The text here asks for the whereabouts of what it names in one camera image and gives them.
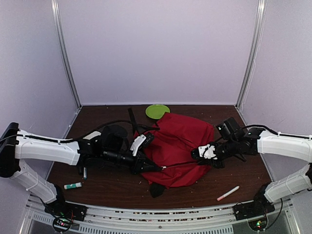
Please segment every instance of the glue stick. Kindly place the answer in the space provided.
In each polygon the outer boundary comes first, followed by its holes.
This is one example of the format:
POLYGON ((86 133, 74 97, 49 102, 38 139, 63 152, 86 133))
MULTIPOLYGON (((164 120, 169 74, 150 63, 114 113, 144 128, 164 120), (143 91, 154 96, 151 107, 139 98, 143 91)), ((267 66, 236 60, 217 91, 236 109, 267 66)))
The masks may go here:
POLYGON ((76 184, 65 184, 64 189, 74 189, 79 188, 82 186, 82 183, 76 183, 76 184))

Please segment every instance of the metal frame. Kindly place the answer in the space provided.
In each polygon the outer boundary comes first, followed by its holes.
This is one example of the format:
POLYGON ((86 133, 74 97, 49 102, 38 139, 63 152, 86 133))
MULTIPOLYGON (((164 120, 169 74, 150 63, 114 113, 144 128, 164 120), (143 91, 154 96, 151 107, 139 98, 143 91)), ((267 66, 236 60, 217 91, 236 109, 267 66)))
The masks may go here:
POLYGON ((79 100, 78 92, 77 92, 75 82, 73 79, 73 74, 69 65, 68 55, 67 55, 66 46, 65 46, 64 34, 63 34, 63 29, 62 29, 61 20, 60 20, 60 14, 59 14, 59 0, 51 0, 51 3, 52 3, 52 12, 53 12, 53 17, 55 21, 55 27, 58 33, 58 41, 60 45, 60 50, 62 54, 62 60, 63 60, 66 76, 67 76, 72 94, 74 96, 76 106, 77 108, 80 108, 81 102, 79 100))
MULTIPOLYGON (((72 231, 81 234, 233 234, 233 225, 246 222, 236 221, 233 205, 220 205, 203 208, 143 210, 90 206, 84 222, 75 221, 72 231)), ((276 214, 280 202, 274 203, 276 214)), ((284 200, 283 212, 293 234, 299 234, 293 215, 291 200, 284 200)), ((38 197, 31 195, 19 226, 19 234, 29 233, 32 221, 51 225, 53 217, 44 212, 38 197)))
POLYGON ((238 109, 241 109, 241 106, 243 104, 243 99, 247 92, 248 84, 253 74, 254 60, 255 60, 257 50, 259 48, 259 40, 261 38, 261 32, 263 28, 265 8, 266 8, 266 0, 259 0, 258 11, 257 11, 256 20, 255 20, 254 32, 253 32, 252 46, 250 49, 250 54, 249 54, 249 59, 248 59, 248 63, 247 63, 246 71, 245 71, 244 80, 243 80, 242 87, 241 87, 238 100, 236 103, 236 107, 238 109))

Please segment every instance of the green plate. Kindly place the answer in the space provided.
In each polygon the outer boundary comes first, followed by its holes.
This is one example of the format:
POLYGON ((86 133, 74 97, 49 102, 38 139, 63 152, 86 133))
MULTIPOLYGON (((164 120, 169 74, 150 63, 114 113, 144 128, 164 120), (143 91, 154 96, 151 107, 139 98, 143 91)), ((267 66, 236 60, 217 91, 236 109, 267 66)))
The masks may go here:
POLYGON ((160 119, 165 114, 165 112, 170 113, 168 106, 159 104, 151 105, 145 110, 146 115, 152 119, 160 119))

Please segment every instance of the white marker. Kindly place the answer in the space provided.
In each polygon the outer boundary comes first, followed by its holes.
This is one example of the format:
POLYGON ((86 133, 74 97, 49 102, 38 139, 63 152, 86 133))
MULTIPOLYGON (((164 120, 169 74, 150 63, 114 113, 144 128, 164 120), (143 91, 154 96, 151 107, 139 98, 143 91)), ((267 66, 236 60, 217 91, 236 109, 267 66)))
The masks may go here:
POLYGON ((87 179, 87 168, 83 168, 83 179, 87 179))
POLYGON ((217 201, 222 200, 223 198, 225 198, 226 196, 234 193, 237 189, 239 189, 239 186, 236 186, 235 188, 233 188, 232 190, 228 191, 227 193, 225 193, 224 195, 222 195, 221 197, 217 198, 217 201))

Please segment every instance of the black cable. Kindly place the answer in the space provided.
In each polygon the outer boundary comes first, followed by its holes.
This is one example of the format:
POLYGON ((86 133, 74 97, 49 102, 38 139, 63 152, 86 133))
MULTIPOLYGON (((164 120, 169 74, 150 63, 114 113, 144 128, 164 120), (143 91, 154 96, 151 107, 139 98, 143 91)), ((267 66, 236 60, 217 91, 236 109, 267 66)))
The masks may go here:
POLYGON ((267 228, 265 228, 265 230, 269 229, 278 219, 278 217, 281 215, 283 210, 283 199, 281 199, 281 209, 278 212, 278 215, 276 216, 275 220, 273 221, 273 223, 270 224, 270 226, 268 226, 267 228))
MULTIPOLYGON (((111 125, 111 124, 114 124, 114 123, 121 123, 121 122, 124 122, 124 123, 131 123, 131 121, 129 120, 124 120, 124 119, 118 119, 118 120, 114 120, 114 121, 110 121, 110 122, 107 122, 107 123, 104 123, 98 127, 96 127, 95 129, 85 133, 84 135, 82 136, 79 136, 77 138, 73 138, 73 139, 68 139, 68 140, 55 140, 55 139, 49 139, 49 138, 45 138, 45 137, 40 137, 40 136, 32 136, 32 135, 25 135, 25 137, 28 137, 30 139, 37 139, 37 140, 45 140, 45 141, 49 141, 49 142, 54 142, 54 143, 63 143, 63 144, 66 144, 66 143, 71 143, 71 142, 74 142, 74 141, 78 141, 78 140, 81 140, 83 138, 85 138, 86 136, 88 136, 89 134, 91 134, 92 132, 102 128, 102 127, 105 127, 107 125, 111 125)), ((153 128, 153 127, 149 127, 149 126, 146 126, 144 124, 138 124, 139 127, 143 128, 143 129, 148 129, 148 131, 150 130, 159 130, 159 128, 153 128)))
POLYGON ((70 225, 70 227, 68 227, 67 229, 62 230, 61 232, 64 233, 64 232, 68 231, 68 230, 71 228, 71 226, 73 225, 73 220, 69 220, 68 218, 65 218, 65 217, 57 217, 57 216, 54 214, 54 212, 50 210, 50 207, 48 207, 47 204, 45 204, 41 198, 39 198, 39 199, 40 199, 40 201, 42 202, 43 206, 44 206, 44 207, 46 208, 46 210, 48 211, 48 213, 54 217, 54 220, 53 220, 53 222, 52 222, 52 227, 53 227, 54 231, 56 231, 56 232, 58 232, 58 233, 60 232, 59 230, 57 230, 57 229, 54 227, 54 225, 55 225, 58 221, 61 221, 61 222, 63 222, 63 223, 66 223, 66 224, 70 225))
POLYGON ((252 125, 247 125, 245 127, 241 127, 240 129, 245 129, 245 128, 251 128, 251 127, 259 127, 259 128, 264 128, 266 130, 268 130, 270 133, 273 133, 274 135, 278 135, 278 133, 274 130, 272 130, 271 128, 268 128, 265 125, 261 125, 261 124, 252 124, 252 125))

